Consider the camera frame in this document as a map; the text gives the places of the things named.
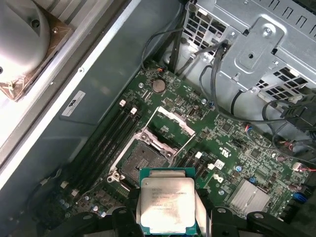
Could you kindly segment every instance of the wire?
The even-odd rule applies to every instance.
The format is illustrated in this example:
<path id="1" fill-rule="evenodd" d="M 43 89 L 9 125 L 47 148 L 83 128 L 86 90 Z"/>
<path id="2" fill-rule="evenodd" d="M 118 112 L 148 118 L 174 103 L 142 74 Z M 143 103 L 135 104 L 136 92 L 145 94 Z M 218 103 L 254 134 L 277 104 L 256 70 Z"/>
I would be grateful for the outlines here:
<path id="1" fill-rule="evenodd" d="M 206 72 L 206 70 L 207 70 L 208 68 L 212 68 L 212 66 L 211 66 L 211 65 L 207 65 L 207 66 L 202 70 L 202 72 L 201 72 L 201 74 L 199 75 L 199 78 L 198 78 L 198 85 L 199 85 L 199 87 L 200 87 L 200 89 L 201 89 L 203 95 L 204 95 L 206 98 L 209 98 L 209 95 L 208 95 L 207 92 L 205 91 L 204 86 L 203 86 L 203 84 L 202 84 L 202 77 L 203 77 L 203 75 L 205 74 L 205 72 Z"/>
<path id="2" fill-rule="evenodd" d="M 145 65 L 144 65 L 144 61 L 145 61 L 145 54 L 146 54 L 146 51 L 147 51 L 147 47 L 148 45 L 150 44 L 150 42 L 153 40 L 153 38 L 157 37 L 157 36 L 160 36 L 160 35 L 164 35 L 164 34 L 170 34 L 170 33 L 173 33 L 173 32 L 178 32 L 178 31 L 182 31 L 184 28 L 181 27 L 181 28 L 177 28 L 177 29 L 173 29 L 173 30 L 168 30 L 168 31 L 163 31 L 163 32 L 159 32 L 159 33 L 156 33 L 154 35 L 152 35 L 149 40 L 146 42 L 145 44 L 145 47 L 143 49 L 143 52 L 142 52 L 142 56 L 141 56 L 141 68 L 145 71 L 145 72 L 151 72 L 151 71 L 155 71 L 154 70 L 148 70 L 146 69 Z"/>
<path id="3" fill-rule="evenodd" d="M 185 18 L 186 18 L 186 9 L 185 9 L 185 6 L 183 5 L 182 9 L 181 9 L 179 21 L 177 24 L 177 28 L 183 27 Z M 173 34 L 174 34 L 174 42 L 173 42 L 172 52 L 170 55 L 170 61 L 169 61 L 169 65 L 168 65 L 168 69 L 172 73 L 175 72 L 177 62 L 178 62 L 182 32 L 178 31 L 178 32 L 173 33 Z"/>
<path id="4" fill-rule="evenodd" d="M 249 125 L 247 125 L 247 126 L 246 126 L 246 129 L 245 129 L 245 132 L 246 132 L 247 137 L 249 138 L 250 141 L 252 141 L 256 146 L 258 146 L 258 147 L 260 147 L 260 148 L 262 148 L 262 149 L 275 150 L 274 147 L 264 147 L 264 146 L 258 144 L 258 142 L 256 141 L 256 139 L 250 135 L 250 131 L 251 131 L 251 130 L 252 130 L 252 127 L 249 126 Z"/>
<path id="5" fill-rule="evenodd" d="M 237 94 L 235 95 L 235 97 L 233 98 L 232 100 L 232 103 L 231 103 L 231 114 L 234 115 L 234 108 L 235 108 L 235 103 L 236 103 L 236 100 L 238 99 L 238 97 L 242 94 L 242 91 L 239 90 L 237 92 Z"/>
<path id="6" fill-rule="evenodd" d="M 223 117 L 231 119 L 231 120 L 235 120 L 235 121 L 239 121 L 239 122 L 248 122 L 248 123 L 256 123 L 256 124 L 267 124 L 267 123 L 272 123 L 272 122 L 278 122 L 278 121 L 284 121 L 284 119 L 274 119 L 274 120 L 250 120 L 250 119 L 244 119 L 244 118 L 238 118 L 230 113 L 228 113 L 225 110 L 222 110 L 222 108 L 220 108 L 218 106 L 217 103 L 217 98 L 216 98 L 216 75 L 217 72 L 220 68 L 221 65 L 221 60 L 222 57 L 224 55 L 225 52 L 225 43 L 222 43 L 220 45 L 220 47 L 218 48 L 218 50 L 215 53 L 215 58 L 214 58 L 214 63 L 213 63 L 213 69 L 211 72 L 211 80 L 210 80 L 210 87 L 211 87 L 211 99 L 210 101 L 214 102 L 214 106 L 216 111 Z"/>
<path id="7" fill-rule="evenodd" d="M 295 141 L 295 142 L 293 142 L 292 146 L 293 147 L 302 146 L 302 147 L 307 147 L 307 148 L 309 148 L 311 150 L 316 150 L 316 142 L 314 142 L 311 139 Z"/>
<path id="8" fill-rule="evenodd" d="M 214 45 L 212 45 L 212 46 L 210 46 L 210 47 L 207 47 L 207 48 L 204 48 L 204 49 L 201 49 L 201 50 L 195 52 L 195 53 L 193 54 L 193 57 L 190 57 L 190 58 L 187 60 L 187 62 L 184 64 L 184 66 L 183 66 L 182 68 L 180 68 L 180 69 L 177 71 L 176 76 L 181 75 L 181 74 L 187 69 L 187 67 L 194 61 L 194 59 L 195 59 L 199 54 L 201 54 L 201 53 L 206 53 L 206 52 L 216 51 L 224 42 L 225 42 L 225 41 L 219 42 L 219 43 L 214 44 Z"/>

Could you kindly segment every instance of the ventilation holes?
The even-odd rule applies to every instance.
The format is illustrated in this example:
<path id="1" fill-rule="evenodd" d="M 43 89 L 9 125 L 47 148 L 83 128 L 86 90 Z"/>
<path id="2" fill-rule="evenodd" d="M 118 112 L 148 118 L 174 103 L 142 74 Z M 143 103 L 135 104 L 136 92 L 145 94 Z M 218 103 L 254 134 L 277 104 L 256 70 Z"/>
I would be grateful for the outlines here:
<path id="1" fill-rule="evenodd" d="M 269 8 L 272 8 L 274 11 L 279 3 L 280 3 L 279 0 L 272 0 L 271 3 L 269 4 Z"/>
<path id="2" fill-rule="evenodd" d="M 313 35 L 314 37 L 316 37 L 316 25 L 314 25 L 314 27 L 310 31 L 310 35 Z"/>
<path id="3" fill-rule="evenodd" d="M 296 25 L 302 28 L 306 21 L 307 21 L 307 18 L 304 16 L 301 16 L 300 19 L 298 19 L 298 21 L 296 22 Z"/>
<path id="4" fill-rule="evenodd" d="M 284 13 L 282 14 L 282 16 L 285 16 L 288 19 L 290 15 L 292 14 L 292 12 L 293 12 L 293 9 L 291 7 L 287 7 Z"/>
<path id="5" fill-rule="evenodd" d="M 267 87 L 269 84 L 267 84 L 266 82 L 264 82 L 263 80 L 260 80 L 258 83 L 257 83 L 257 87 L 259 87 L 260 89 L 264 88 L 264 87 Z"/>
<path id="6" fill-rule="evenodd" d="M 218 20 L 197 11 L 197 13 L 189 13 L 184 33 L 189 36 L 189 40 L 195 45 L 206 48 L 219 42 L 225 29 L 226 26 Z"/>
<path id="7" fill-rule="evenodd" d="M 290 97 L 302 94 L 303 92 L 300 91 L 302 86 L 308 83 L 305 79 L 299 76 L 297 72 L 287 67 L 282 68 L 278 72 L 274 72 L 273 75 L 278 77 L 283 84 L 270 88 L 265 92 L 278 100 L 288 100 Z"/>

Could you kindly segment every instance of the cable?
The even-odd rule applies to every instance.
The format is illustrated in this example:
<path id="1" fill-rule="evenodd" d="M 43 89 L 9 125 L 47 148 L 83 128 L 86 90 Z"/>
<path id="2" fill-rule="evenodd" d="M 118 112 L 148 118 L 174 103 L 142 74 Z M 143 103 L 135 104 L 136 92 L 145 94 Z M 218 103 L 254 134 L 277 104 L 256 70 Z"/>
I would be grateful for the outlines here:
<path id="1" fill-rule="evenodd" d="M 179 21 L 177 24 L 177 28 L 183 27 L 184 21 L 186 18 L 186 13 L 187 12 L 186 12 L 185 6 L 183 5 L 182 9 L 181 9 L 181 15 L 179 17 Z M 182 32 L 178 31 L 178 32 L 173 33 L 173 34 L 174 34 L 174 43 L 173 43 L 172 52 L 170 55 L 170 61 L 169 61 L 169 65 L 168 65 L 168 69 L 172 73 L 175 72 L 177 62 L 178 62 Z"/>
<path id="2" fill-rule="evenodd" d="M 182 31 L 184 28 L 181 27 L 181 28 L 177 28 L 177 29 L 173 29 L 173 30 L 168 30 L 168 31 L 163 31 L 163 32 L 159 32 L 159 33 L 156 33 L 154 35 L 152 35 L 149 40 L 146 42 L 145 44 L 145 47 L 143 49 L 143 52 L 142 52 L 142 57 L 141 57 L 141 68 L 145 71 L 145 72 L 150 72 L 152 70 L 148 70 L 145 68 L 145 65 L 144 65 L 144 61 L 145 61 L 145 54 L 146 54 L 146 51 L 147 51 L 147 47 L 148 45 L 150 44 L 150 42 L 153 40 L 153 38 L 157 37 L 157 36 L 160 36 L 160 35 L 164 35 L 164 34 L 170 34 L 170 33 L 173 33 L 173 32 L 177 32 L 177 31 Z"/>
<path id="3" fill-rule="evenodd" d="M 277 147 L 277 144 L 276 144 L 276 136 L 277 136 L 277 134 L 278 134 L 282 129 L 284 129 L 284 127 L 285 127 L 286 125 L 288 125 L 288 123 L 283 124 L 282 126 L 280 126 L 280 127 L 276 130 L 274 136 L 272 137 L 272 145 L 273 145 L 273 147 L 275 147 L 275 149 L 276 149 L 280 154 L 282 154 L 283 156 L 287 156 L 287 157 L 289 157 L 289 158 L 291 158 L 291 159 L 297 159 L 297 160 L 304 161 L 304 162 L 307 162 L 307 163 L 310 163 L 310 164 L 314 164 L 313 162 L 310 162 L 309 160 L 305 160 L 305 159 L 302 159 L 302 158 L 295 157 L 295 156 L 293 156 L 293 155 L 287 154 L 287 153 L 283 152 L 279 147 Z"/>
<path id="4" fill-rule="evenodd" d="M 284 121 L 284 119 L 274 119 L 274 120 L 250 120 L 250 119 L 244 119 L 244 118 L 238 118 L 230 113 L 228 113 L 225 110 L 221 110 L 221 108 L 218 106 L 217 98 L 216 98 L 216 75 L 221 65 L 221 60 L 225 52 L 225 44 L 222 43 L 219 49 L 215 53 L 214 63 L 213 63 L 213 69 L 211 72 L 211 80 L 210 80 L 210 86 L 211 86 L 211 99 L 210 101 L 214 102 L 214 106 L 216 111 L 223 117 L 239 121 L 239 122 L 247 122 L 247 123 L 256 123 L 256 124 L 267 124 L 272 122 L 278 122 L 278 121 Z"/>
<path id="5" fill-rule="evenodd" d="M 187 69 L 187 67 L 194 61 L 194 59 L 195 59 L 199 54 L 201 54 L 201 53 L 206 53 L 206 52 L 216 51 L 224 42 L 225 42 L 225 41 L 219 42 L 219 43 L 214 44 L 214 45 L 212 45 L 212 46 L 210 46 L 210 47 L 207 47 L 207 48 L 204 48 L 204 49 L 201 49 L 201 50 L 195 52 L 195 53 L 193 54 L 194 56 L 193 56 L 193 57 L 190 57 L 190 58 L 186 61 L 186 63 L 183 65 L 183 67 L 180 68 L 180 69 L 177 71 L 176 76 L 181 75 L 181 74 Z"/>
<path id="6" fill-rule="evenodd" d="M 205 72 L 206 72 L 206 70 L 207 70 L 208 68 L 212 68 L 212 66 L 211 66 L 211 65 L 207 65 L 207 66 L 202 70 L 202 72 L 201 72 L 201 74 L 199 75 L 199 78 L 198 78 L 198 85 L 199 85 L 199 87 L 200 87 L 200 89 L 201 89 L 203 95 L 204 95 L 206 98 L 209 98 L 209 96 L 208 96 L 207 92 L 205 91 L 204 86 L 203 86 L 203 84 L 202 84 L 202 77 L 203 77 L 203 75 L 205 74 Z"/>
<path id="7" fill-rule="evenodd" d="M 234 115 L 234 108 L 235 108 L 235 103 L 236 103 L 236 100 L 238 99 L 238 97 L 242 94 L 242 91 L 239 90 L 237 92 L 237 94 L 235 95 L 235 97 L 233 98 L 232 100 L 232 103 L 231 103 L 231 114 Z"/>
<path id="8" fill-rule="evenodd" d="M 252 127 L 249 127 L 249 128 L 247 129 L 247 131 L 246 131 L 247 137 L 249 138 L 250 141 L 252 141 L 256 146 L 258 146 L 258 147 L 260 147 L 260 148 L 262 148 L 262 149 L 275 150 L 274 147 L 264 147 L 264 146 L 258 144 L 258 142 L 256 141 L 256 139 L 250 135 L 250 131 L 251 131 L 251 130 L 252 130 Z"/>
<path id="9" fill-rule="evenodd" d="M 307 147 L 311 150 L 316 150 L 316 143 L 311 139 L 295 141 L 295 142 L 293 142 L 292 145 L 293 145 L 293 147 L 302 146 L 302 147 Z"/>

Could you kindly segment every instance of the screw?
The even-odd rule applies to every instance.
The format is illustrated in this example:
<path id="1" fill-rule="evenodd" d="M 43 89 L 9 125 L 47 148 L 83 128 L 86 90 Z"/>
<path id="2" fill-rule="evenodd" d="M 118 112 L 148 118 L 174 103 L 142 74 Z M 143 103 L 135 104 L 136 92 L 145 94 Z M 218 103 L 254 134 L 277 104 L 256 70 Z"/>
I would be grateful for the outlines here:
<path id="1" fill-rule="evenodd" d="M 57 32 L 58 32 L 58 28 L 57 28 L 57 27 L 54 27 L 54 28 L 53 28 L 53 33 L 56 34 Z"/>
<path id="2" fill-rule="evenodd" d="M 253 87 L 250 89 L 250 93 L 255 93 L 257 91 L 257 88 Z"/>
<path id="3" fill-rule="evenodd" d="M 217 211 L 218 211 L 219 213 L 226 213 L 226 210 L 223 209 L 223 208 L 218 208 Z"/>
<path id="4" fill-rule="evenodd" d="M 254 217 L 256 217 L 257 219 L 263 219 L 264 218 L 264 216 L 262 214 L 260 214 L 260 213 L 255 213 Z"/>
<path id="5" fill-rule="evenodd" d="M 264 32 L 263 32 L 263 35 L 264 36 L 269 36 L 271 34 L 271 29 L 270 28 L 265 28 Z"/>

